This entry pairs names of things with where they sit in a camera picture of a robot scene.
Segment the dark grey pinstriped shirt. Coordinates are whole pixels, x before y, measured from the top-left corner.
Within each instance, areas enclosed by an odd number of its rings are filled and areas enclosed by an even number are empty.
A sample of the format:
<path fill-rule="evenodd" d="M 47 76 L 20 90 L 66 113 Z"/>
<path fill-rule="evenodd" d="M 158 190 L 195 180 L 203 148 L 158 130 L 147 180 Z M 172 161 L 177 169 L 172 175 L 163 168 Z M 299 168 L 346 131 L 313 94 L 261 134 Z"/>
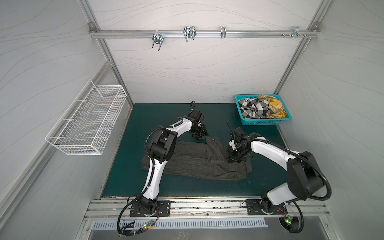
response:
<path fill-rule="evenodd" d="M 229 162 L 229 146 L 218 137 L 206 137 L 205 143 L 177 141 L 164 174 L 216 181 L 240 181 L 253 171 L 251 156 L 239 163 Z"/>

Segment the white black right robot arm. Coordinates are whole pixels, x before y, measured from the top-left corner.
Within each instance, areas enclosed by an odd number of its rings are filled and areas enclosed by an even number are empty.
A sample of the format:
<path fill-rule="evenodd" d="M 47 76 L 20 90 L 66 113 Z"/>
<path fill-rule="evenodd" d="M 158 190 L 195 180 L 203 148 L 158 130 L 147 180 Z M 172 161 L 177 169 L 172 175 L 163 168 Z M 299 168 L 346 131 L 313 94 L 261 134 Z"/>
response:
<path fill-rule="evenodd" d="M 286 182 L 262 195 L 259 206 L 265 214 L 273 214 L 281 204 L 307 199 L 325 201 L 331 197 L 330 183 L 311 153 L 289 150 L 260 134 L 246 134 L 241 128 L 230 131 L 230 162 L 240 163 L 251 153 L 255 153 L 268 158 L 286 171 Z"/>

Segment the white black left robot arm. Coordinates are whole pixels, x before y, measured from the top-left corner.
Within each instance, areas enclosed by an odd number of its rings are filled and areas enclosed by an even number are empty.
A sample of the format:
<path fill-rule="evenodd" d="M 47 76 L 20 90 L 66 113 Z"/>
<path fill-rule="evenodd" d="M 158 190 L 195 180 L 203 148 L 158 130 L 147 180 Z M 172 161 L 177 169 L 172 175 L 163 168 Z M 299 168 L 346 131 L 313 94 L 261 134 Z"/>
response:
<path fill-rule="evenodd" d="M 174 154 L 177 138 L 187 132 L 193 139 L 200 139 L 208 134 L 202 124 L 202 116 L 200 111 L 191 108 L 176 123 L 159 126 L 146 138 L 145 152 L 149 157 L 150 167 L 145 186 L 138 198 L 139 206 L 145 214 L 152 215 L 156 211 L 161 178 L 167 162 Z"/>

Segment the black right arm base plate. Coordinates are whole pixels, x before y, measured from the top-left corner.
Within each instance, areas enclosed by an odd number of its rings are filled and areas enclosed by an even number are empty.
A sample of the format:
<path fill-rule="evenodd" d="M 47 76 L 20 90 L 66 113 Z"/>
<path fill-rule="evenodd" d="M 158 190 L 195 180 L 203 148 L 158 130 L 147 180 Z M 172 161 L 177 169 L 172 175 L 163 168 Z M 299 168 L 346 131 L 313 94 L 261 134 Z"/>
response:
<path fill-rule="evenodd" d="M 247 199 L 245 208 L 248 215 L 284 215 L 288 211 L 284 204 L 273 205 L 268 199 Z"/>

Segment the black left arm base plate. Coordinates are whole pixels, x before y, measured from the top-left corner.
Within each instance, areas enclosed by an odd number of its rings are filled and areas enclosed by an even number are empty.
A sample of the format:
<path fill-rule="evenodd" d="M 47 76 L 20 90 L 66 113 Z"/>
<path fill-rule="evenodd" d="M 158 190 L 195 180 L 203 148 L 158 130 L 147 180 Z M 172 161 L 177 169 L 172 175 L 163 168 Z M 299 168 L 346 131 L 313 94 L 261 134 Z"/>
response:
<path fill-rule="evenodd" d="M 136 201 L 132 203 L 130 217 L 169 217 L 170 201 Z"/>

